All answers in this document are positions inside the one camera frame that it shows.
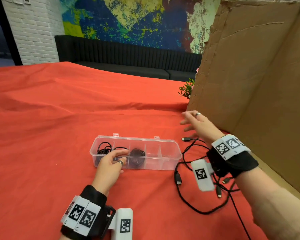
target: colorful mural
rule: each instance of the colorful mural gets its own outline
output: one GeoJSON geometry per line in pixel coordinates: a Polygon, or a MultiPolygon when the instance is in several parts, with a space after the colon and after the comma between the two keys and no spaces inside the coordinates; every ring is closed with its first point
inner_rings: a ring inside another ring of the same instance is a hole
{"type": "Polygon", "coordinates": [[[202,54],[220,0],[60,0],[66,35],[202,54]]]}

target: table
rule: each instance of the table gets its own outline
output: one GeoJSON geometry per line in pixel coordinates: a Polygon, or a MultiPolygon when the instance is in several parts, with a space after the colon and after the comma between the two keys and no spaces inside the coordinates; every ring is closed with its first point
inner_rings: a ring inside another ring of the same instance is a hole
{"type": "MultiPolygon", "coordinates": [[[[159,136],[184,150],[182,85],[69,62],[0,68],[0,240],[59,238],[62,215],[94,178],[89,149],[98,135],[159,136]]],[[[187,159],[204,153],[192,148],[187,159]]],[[[183,196],[198,209],[225,199],[200,192],[184,165],[179,172],[183,196]]],[[[233,198],[251,238],[266,239],[242,193],[233,198]]],[[[185,205],[173,171],[126,169],[107,204],[133,209],[136,240],[247,239],[231,202],[207,216],[185,205]]]]}

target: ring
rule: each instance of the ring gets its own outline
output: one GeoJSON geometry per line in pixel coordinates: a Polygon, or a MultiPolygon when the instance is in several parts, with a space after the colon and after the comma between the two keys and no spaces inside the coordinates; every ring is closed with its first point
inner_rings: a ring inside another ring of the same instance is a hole
{"type": "Polygon", "coordinates": [[[124,162],[121,160],[118,160],[117,163],[121,163],[121,165],[124,165],[124,162]]]}

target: sofa backrest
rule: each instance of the sofa backrest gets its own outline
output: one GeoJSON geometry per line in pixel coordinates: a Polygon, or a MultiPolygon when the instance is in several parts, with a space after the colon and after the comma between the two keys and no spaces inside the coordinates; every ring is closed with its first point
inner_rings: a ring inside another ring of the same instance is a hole
{"type": "Polygon", "coordinates": [[[92,40],[69,35],[55,36],[60,61],[90,61],[124,66],[196,72],[202,55],[92,40]]]}

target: plastic organizer box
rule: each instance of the plastic organizer box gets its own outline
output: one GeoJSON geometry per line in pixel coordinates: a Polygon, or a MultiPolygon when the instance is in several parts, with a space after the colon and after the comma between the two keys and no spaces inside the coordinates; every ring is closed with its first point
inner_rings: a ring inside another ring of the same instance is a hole
{"type": "MultiPolygon", "coordinates": [[[[162,140],[155,136],[154,139],[119,137],[119,134],[113,136],[98,136],[90,149],[93,164],[98,167],[103,154],[98,154],[98,147],[102,142],[109,142],[112,149],[116,147],[125,147],[129,151],[140,149],[145,152],[145,156],[125,156],[127,163],[122,168],[128,169],[154,169],[154,170],[174,170],[182,154],[178,143],[174,140],[162,140]]],[[[104,143],[100,149],[104,149],[108,144],[104,143]]]]}

